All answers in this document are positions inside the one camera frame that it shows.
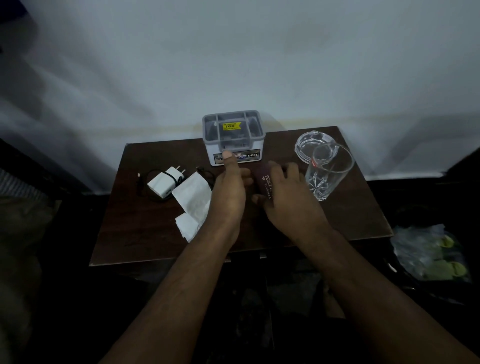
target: crumpled tissue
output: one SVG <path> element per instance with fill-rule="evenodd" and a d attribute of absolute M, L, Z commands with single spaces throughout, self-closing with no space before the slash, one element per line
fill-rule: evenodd
<path fill-rule="evenodd" d="M 195 172 L 175 188 L 172 194 L 185 211 L 175 218 L 175 222 L 182 236 L 190 242 L 207 217 L 212 190 L 205 178 Z"/>

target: hand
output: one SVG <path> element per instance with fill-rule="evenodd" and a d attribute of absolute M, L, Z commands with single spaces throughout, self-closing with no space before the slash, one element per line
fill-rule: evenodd
<path fill-rule="evenodd" d="M 205 224 L 229 234 L 231 245 L 237 240 L 245 208 L 245 188 L 253 184 L 248 168 L 240 168 L 232 152 L 223 152 L 225 172 L 215 180 Z"/>
<path fill-rule="evenodd" d="M 331 230 L 322 207 L 308 188 L 296 163 L 287 164 L 287 177 L 275 162 L 269 162 L 273 199 L 254 194 L 252 201 L 262 206 L 272 224 L 295 244 L 313 231 Z"/>

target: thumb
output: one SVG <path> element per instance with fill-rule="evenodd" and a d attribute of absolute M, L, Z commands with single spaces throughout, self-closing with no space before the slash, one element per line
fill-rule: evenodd
<path fill-rule="evenodd" d="M 265 212 L 267 213 L 268 218 L 271 217 L 273 213 L 273 202 L 272 200 L 268 199 L 262 194 L 254 194 L 252 196 L 252 201 L 257 206 L 261 206 L 264 208 Z"/>
<path fill-rule="evenodd" d="M 237 163 L 237 158 L 229 150 L 224 150 L 222 153 L 223 165 L 225 166 L 226 174 L 239 174 L 240 168 Z"/>

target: striped cloth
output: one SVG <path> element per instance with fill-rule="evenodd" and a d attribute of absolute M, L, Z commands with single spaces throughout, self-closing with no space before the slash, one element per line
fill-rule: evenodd
<path fill-rule="evenodd" d="M 48 199 L 48 196 L 33 186 L 0 169 L 0 196 L 24 197 L 31 200 Z"/>

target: drinking glass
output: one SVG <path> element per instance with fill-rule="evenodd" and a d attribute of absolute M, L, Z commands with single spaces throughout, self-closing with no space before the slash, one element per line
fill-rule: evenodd
<path fill-rule="evenodd" d="M 355 164 L 351 153 L 337 143 L 325 143 L 313 150 L 305 180 L 318 201 L 325 200 Z"/>

